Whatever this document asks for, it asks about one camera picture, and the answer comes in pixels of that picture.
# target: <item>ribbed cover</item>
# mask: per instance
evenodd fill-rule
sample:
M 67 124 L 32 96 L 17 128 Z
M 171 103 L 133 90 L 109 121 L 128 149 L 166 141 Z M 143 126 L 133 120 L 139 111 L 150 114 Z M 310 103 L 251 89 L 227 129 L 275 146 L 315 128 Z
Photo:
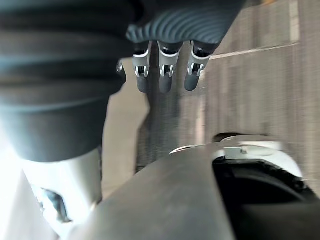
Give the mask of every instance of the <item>ribbed cover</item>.
M 165 43 L 199 41 L 221 42 L 245 0 L 211 0 L 198 6 L 163 12 L 144 27 L 131 25 L 127 38 L 135 43 L 150 40 Z

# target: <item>gray plastic panel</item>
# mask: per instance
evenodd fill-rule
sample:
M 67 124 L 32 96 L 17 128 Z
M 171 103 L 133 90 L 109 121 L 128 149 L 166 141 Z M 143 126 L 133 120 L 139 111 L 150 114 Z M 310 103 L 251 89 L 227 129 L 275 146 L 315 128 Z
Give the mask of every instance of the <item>gray plastic panel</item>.
M 165 43 L 222 41 L 246 0 L 209 0 L 196 6 L 163 12 L 144 27 L 131 25 L 127 38 L 134 43 L 158 40 Z
M 212 170 L 218 144 L 169 155 L 102 202 L 70 240 L 233 240 Z

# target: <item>gray surface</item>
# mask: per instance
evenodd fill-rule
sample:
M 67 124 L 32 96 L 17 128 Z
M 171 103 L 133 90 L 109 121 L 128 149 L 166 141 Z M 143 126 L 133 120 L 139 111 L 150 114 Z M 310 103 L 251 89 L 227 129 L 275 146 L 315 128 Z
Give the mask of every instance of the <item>gray surface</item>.
M 151 164 L 100 203 L 69 239 L 233 240 L 212 170 L 213 153 L 221 149 L 218 143 L 195 147 Z
M 299 28 L 290 11 L 295 2 Z M 318 0 L 278 0 L 244 9 L 216 52 L 231 54 L 210 60 L 193 92 L 183 89 L 189 56 L 183 50 L 171 92 L 150 93 L 152 114 L 138 145 L 141 167 L 221 132 L 270 134 L 289 143 L 319 193 L 319 13 Z

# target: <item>white floor line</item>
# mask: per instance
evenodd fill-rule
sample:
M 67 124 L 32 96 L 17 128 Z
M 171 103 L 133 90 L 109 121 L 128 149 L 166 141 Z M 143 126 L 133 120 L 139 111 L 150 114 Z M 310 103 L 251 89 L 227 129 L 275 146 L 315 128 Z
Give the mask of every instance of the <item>white floor line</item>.
M 300 18 L 298 0 L 290 0 L 290 41 L 298 42 L 300 40 Z
M 298 42 L 295 42 L 295 43 L 288 44 L 288 45 L 273 46 L 273 47 L 262 47 L 262 48 L 255 48 L 255 49 L 250 49 L 250 50 L 244 50 L 244 51 L 235 51 L 235 52 L 230 52 L 230 53 L 223 53 L 223 54 L 211 56 L 211 57 L 210 57 L 210 60 L 229 58 L 229 57 L 239 56 L 239 55 L 244 55 L 244 54 L 265 52 L 265 51 L 274 50 L 274 49 L 290 48 L 290 47 L 296 46 L 296 45 L 298 45 L 298 44 L 299 44 Z
M 205 79 L 206 72 L 203 71 L 200 75 L 199 82 Z M 195 144 L 203 145 L 205 144 L 205 117 L 206 117 L 206 96 L 201 94 L 198 98 L 198 108 L 195 120 Z

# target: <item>floor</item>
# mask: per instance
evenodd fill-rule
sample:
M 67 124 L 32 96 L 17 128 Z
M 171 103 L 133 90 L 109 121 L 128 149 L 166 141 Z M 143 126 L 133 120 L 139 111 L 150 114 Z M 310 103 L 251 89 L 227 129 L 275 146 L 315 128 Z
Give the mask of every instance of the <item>floor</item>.
M 319 13 L 319 0 L 247 6 L 193 92 L 183 89 L 188 44 L 166 95 L 158 91 L 154 54 L 146 96 L 149 114 L 127 62 L 127 83 L 112 97 L 108 112 L 105 195 L 171 150 L 209 143 L 222 132 L 268 134 L 286 141 L 309 184 L 320 193 Z

